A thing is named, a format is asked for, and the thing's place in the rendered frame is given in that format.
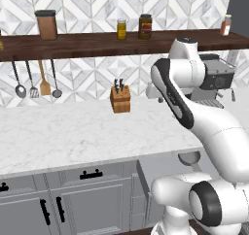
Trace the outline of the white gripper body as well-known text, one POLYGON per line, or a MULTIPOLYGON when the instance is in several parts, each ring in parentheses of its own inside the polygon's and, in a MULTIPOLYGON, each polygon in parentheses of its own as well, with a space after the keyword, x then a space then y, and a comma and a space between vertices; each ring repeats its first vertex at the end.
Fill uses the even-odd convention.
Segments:
POLYGON ((161 93, 154 86, 154 84, 152 82, 148 82, 148 84, 147 84, 147 87, 146 87, 146 96, 149 99, 159 99, 159 98, 162 98, 161 93))

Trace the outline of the grey measuring cup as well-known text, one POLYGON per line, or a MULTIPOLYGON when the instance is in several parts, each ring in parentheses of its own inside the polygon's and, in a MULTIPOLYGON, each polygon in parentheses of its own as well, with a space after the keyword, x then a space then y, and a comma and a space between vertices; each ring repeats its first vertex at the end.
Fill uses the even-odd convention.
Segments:
POLYGON ((191 167, 194 172, 200 172, 201 169, 198 166, 198 162, 200 160, 200 152, 199 151, 192 151, 188 153, 179 153, 178 159, 180 162, 188 167, 191 167))

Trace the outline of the grey drawer front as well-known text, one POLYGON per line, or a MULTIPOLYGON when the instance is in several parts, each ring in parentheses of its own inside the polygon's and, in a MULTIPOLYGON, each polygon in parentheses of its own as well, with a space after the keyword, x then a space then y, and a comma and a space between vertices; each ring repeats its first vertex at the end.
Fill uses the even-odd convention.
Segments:
POLYGON ((10 197, 20 197, 25 194, 40 192, 47 189, 42 175, 30 175, 3 179, 0 180, 0 186, 2 183, 6 183, 9 190, 0 192, 0 200, 10 197))
POLYGON ((62 185, 75 185, 76 183, 90 183, 101 182, 113 179, 122 179, 131 175, 131 162, 117 162, 111 164, 82 167, 76 169, 67 169, 58 173, 62 185), (80 175, 83 171, 87 170, 88 173, 94 172, 95 169, 99 169, 103 172, 103 177, 80 180, 80 175))

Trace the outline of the open grey drawer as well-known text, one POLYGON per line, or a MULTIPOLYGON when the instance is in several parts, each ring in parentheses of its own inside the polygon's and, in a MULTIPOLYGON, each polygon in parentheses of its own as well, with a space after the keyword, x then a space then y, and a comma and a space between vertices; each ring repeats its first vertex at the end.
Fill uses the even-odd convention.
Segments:
POLYGON ((137 162, 137 172, 142 184, 147 204, 145 226, 152 227, 162 219, 164 206, 159 205, 151 195, 151 184, 156 178, 165 175, 177 175, 181 173, 203 172, 212 178, 218 178, 219 174, 204 150, 199 150, 200 160, 194 167, 184 165, 178 151, 151 154, 143 156, 137 162))

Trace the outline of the wooden knife block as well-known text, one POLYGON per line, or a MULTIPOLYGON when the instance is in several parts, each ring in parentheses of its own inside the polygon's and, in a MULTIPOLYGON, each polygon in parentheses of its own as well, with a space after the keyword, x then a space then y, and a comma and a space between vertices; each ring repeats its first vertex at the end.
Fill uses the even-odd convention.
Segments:
POLYGON ((110 92, 110 102, 115 114, 130 111, 130 90, 129 86, 123 83, 123 79, 114 79, 114 85, 110 92))

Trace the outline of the dark jar with red label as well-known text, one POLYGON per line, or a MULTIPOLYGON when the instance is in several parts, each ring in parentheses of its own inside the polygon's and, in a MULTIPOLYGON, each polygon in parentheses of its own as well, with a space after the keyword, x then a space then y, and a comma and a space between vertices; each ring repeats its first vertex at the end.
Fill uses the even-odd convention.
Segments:
POLYGON ((152 33, 152 16, 142 14, 139 18, 138 37, 140 39, 150 39, 152 33))

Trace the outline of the black and silver coffee machine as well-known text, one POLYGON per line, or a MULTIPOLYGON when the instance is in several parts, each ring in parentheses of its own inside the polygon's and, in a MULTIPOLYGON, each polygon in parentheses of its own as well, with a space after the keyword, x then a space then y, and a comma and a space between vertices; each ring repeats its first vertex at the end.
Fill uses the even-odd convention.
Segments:
POLYGON ((200 59, 206 66, 206 75, 201 86, 194 89, 191 100, 205 106, 223 109, 216 99, 221 96, 220 89, 229 89, 234 75, 234 66, 222 59, 218 54, 201 54, 200 59))

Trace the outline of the yellow jar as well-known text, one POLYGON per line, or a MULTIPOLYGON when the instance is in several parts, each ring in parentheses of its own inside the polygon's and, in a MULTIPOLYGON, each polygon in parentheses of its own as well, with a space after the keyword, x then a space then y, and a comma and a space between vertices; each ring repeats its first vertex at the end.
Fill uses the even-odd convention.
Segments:
POLYGON ((117 23, 117 38, 119 40, 124 40, 126 38, 126 21, 124 19, 119 19, 117 23))

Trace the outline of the metal hanging ladle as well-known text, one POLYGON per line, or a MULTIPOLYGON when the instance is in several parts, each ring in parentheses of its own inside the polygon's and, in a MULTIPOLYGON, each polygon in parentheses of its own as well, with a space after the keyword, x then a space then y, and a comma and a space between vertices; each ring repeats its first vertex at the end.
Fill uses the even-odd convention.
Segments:
MULTIPOLYGON (((56 80, 53 60, 51 60, 51 65, 52 65, 52 71, 53 71, 53 79, 56 80)), ((62 91, 58 87, 56 87, 55 90, 53 91, 53 97, 59 98, 61 95, 62 95, 62 91)))

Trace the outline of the red spice bottle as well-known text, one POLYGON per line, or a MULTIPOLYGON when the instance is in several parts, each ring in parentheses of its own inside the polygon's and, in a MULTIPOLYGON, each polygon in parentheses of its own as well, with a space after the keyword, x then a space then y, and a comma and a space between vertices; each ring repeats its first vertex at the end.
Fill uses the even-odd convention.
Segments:
POLYGON ((231 15, 225 15, 225 19, 222 22, 220 34, 223 36, 228 36, 231 28, 231 15))

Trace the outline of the wooden spatula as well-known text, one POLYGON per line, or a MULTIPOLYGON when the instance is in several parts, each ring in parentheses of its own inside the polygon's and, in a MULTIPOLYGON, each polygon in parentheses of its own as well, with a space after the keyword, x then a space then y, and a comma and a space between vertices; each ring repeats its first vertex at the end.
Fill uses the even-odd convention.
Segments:
POLYGON ((51 85, 47 82, 44 74, 44 68, 42 61, 39 61, 39 68, 41 73, 42 81, 40 83, 41 94, 43 96, 51 94, 51 85))

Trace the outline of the metal slotted spatula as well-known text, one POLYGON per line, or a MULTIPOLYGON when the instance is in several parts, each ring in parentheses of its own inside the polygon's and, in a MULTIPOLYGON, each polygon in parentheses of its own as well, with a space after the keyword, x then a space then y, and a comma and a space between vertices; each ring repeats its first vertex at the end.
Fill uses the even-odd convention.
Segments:
MULTIPOLYGON (((29 80, 30 80, 31 83, 33 83, 29 62, 25 61, 25 65, 26 65, 28 76, 29 76, 29 80)), ((34 85, 32 85, 30 87, 30 97, 31 98, 38 98, 39 97, 39 90, 34 85)))

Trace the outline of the brown canister with dark lid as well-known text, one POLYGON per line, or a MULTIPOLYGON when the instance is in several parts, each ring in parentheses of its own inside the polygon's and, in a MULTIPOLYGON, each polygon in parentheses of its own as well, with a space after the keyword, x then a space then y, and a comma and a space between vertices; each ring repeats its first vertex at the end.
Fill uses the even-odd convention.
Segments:
POLYGON ((52 41, 57 38, 55 10, 38 10, 35 12, 42 40, 52 41))

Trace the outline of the metal hanging spoon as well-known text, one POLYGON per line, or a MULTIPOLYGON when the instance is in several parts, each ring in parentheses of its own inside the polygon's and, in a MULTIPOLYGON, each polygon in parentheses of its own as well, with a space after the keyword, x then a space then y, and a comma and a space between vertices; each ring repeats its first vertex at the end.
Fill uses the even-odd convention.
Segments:
POLYGON ((12 62, 13 70, 15 73, 16 80, 18 82, 18 85, 16 86, 16 94, 19 98, 25 98, 26 97, 26 88, 20 84, 19 78, 18 78, 18 71, 15 62, 12 62))

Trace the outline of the grey cupboard door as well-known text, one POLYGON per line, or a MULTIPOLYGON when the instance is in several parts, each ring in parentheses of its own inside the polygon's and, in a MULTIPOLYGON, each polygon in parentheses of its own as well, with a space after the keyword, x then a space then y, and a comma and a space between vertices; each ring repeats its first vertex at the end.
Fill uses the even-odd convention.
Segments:
POLYGON ((36 194, 0 200, 0 235, 52 235, 36 194))
POLYGON ((131 178, 51 191, 61 235, 116 235, 129 230, 131 178), (65 222, 56 197, 61 197, 65 222))

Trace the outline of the dark wooden wall shelf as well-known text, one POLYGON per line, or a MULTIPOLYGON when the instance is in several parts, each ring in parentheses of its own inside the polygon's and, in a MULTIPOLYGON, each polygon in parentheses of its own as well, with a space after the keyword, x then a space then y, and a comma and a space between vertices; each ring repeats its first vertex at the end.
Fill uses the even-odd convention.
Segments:
POLYGON ((200 51, 249 49, 249 38, 232 32, 222 36, 218 29, 153 31, 150 40, 127 32, 124 41, 114 32, 59 34, 54 41, 43 41, 39 35, 3 36, 0 62, 168 53, 176 37, 196 39, 200 51))

